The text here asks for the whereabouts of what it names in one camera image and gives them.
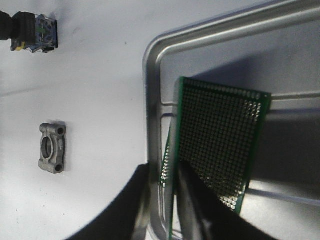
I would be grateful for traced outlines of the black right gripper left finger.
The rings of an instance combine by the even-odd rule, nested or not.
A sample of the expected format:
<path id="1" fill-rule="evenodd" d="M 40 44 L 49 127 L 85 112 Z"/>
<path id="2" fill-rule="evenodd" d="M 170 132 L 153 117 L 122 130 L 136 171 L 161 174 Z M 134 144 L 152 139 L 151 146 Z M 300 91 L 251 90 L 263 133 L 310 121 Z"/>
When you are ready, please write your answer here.
<path id="1" fill-rule="evenodd" d="M 118 196 L 70 240 L 144 240 L 150 221 L 150 165 L 139 165 Z"/>

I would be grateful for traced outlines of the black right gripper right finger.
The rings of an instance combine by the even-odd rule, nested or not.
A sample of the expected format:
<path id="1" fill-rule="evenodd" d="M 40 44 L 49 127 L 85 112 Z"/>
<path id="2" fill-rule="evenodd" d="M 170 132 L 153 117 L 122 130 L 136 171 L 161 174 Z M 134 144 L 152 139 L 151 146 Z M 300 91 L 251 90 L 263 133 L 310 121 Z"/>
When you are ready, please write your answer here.
<path id="1" fill-rule="evenodd" d="M 177 170 L 177 209 L 184 240 L 273 240 L 225 206 L 181 161 Z"/>

